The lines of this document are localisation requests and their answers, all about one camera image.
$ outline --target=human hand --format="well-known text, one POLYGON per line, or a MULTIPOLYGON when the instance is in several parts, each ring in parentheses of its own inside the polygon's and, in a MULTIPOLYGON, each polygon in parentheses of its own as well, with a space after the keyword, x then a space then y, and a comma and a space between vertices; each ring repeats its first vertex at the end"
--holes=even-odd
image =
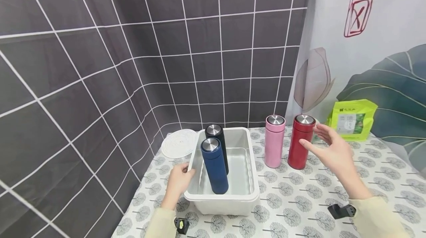
POLYGON ((163 202, 162 208, 174 210, 178 203, 179 197, 186 191, 188 185, 194 177, 195 169, 188 171, 189 163, 182 163, 174 166, 169 175, 167 183, 167 190, 163 202))
POLYGON ((328 148, 316 147, 305 139, 300 139, 300 144, 311 151, 320 159, 322 164, 336 174, 351 199, 372 197, 372 194, 358 176, 350 145, 333 128, 327 125, 315 126, 314 132, 329 145, 328 148))

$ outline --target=sleeve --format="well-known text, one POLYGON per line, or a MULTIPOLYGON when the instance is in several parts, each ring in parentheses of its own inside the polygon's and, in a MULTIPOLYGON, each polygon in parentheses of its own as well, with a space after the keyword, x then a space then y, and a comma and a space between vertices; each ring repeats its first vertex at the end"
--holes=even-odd
POLYGON ((174 220, 176 212, 174 210, 157 208, 149 221, 145 238, 174 238, 176 236, 176 226, 174 220))
POLYGON ((381 197, 350 199, 356 209, 352 218, 362 238, 409 238, 397 216, 381 197))

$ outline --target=white plastic basket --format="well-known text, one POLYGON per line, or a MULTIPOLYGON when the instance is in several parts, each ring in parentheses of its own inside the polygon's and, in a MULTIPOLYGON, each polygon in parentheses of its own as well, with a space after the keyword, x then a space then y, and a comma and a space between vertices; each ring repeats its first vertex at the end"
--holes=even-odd
POLYGON ((223 131, 229 165, 229 190, 225 194, 214 194, 211 189, 200 148, 205 139, 204 130, 201 130, 188 167, 189 170, 195 168, 196 174, 184 196, 202 214, 248 216, 260 195, 250 132, 242 127, 224 128, 223 131))

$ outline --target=table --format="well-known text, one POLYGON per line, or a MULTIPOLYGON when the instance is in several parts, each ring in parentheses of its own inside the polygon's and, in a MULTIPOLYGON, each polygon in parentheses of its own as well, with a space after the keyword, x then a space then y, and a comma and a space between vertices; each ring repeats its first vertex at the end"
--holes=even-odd
MULTIPOLYGON (((329 214, 328 205, 347 204, 348 195, 317 157, 309 154, 306 168, 301 171, 288 166, 291 127, 286 127, 283 142, 284 165, 275 169, 263 162, 264 128, 249 130, 261 193, 258 204, 248 217, 202 215, 181 197, 176 210, 178 217, 190 221, 187 237, 360 237, 350 218, 334 220, 329 214)), ((358 173, 367 187, 398 213, 410 237, 426 237, 426 180, 373 135, 367 141, 350 142, 350 145, 358 173)), ((149 219, 163 199, 169 171, 173 165, 189 159, 186 156, 172 160, 161 152, 154 157, 112 237, 145 235, 149 219)))

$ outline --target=grid pattern backdrop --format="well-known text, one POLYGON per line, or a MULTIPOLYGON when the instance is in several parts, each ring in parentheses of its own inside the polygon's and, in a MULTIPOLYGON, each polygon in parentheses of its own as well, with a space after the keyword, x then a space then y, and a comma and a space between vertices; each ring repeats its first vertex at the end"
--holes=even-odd
POLYGON ((109 237, 167 133, 285 114, 306 0, 1 0, 0 237, 109 237))

